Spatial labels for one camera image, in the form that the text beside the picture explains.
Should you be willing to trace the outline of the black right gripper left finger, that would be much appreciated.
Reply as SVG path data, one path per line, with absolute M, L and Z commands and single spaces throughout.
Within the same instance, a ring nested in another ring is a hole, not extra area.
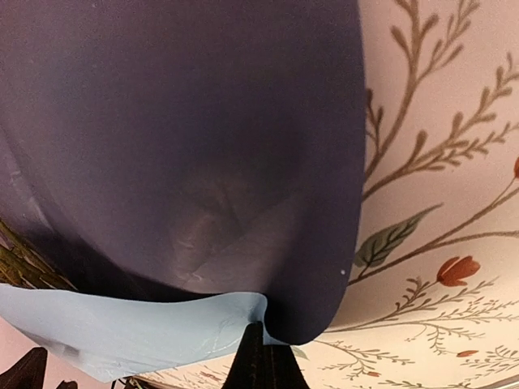
M 1 389 L 42 389 L 47 359 L 45 348 L 32 348 L 1 374 Z

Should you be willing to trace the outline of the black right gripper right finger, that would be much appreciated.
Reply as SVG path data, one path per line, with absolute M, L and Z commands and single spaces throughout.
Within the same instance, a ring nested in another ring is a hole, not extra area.
M 230 367 L 226 389 L 308 389 L 288 345 L 264 345 L 264 326 L 249 324 Z

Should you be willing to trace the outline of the yellow fake flower stems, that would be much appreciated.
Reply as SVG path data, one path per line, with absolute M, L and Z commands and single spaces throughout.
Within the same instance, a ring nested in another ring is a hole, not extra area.
M 1 220 L 1 283 L 23 289 L 78 289 L 61 272 L 52 268 L 22 238 Z

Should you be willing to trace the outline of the dark navy tissue paper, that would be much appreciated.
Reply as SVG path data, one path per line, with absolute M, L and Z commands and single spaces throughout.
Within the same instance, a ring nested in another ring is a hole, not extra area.
M 1 216 L 84 293 L 268 299 L 305 344 L 354 259 L 355 1 L 4 1 Z

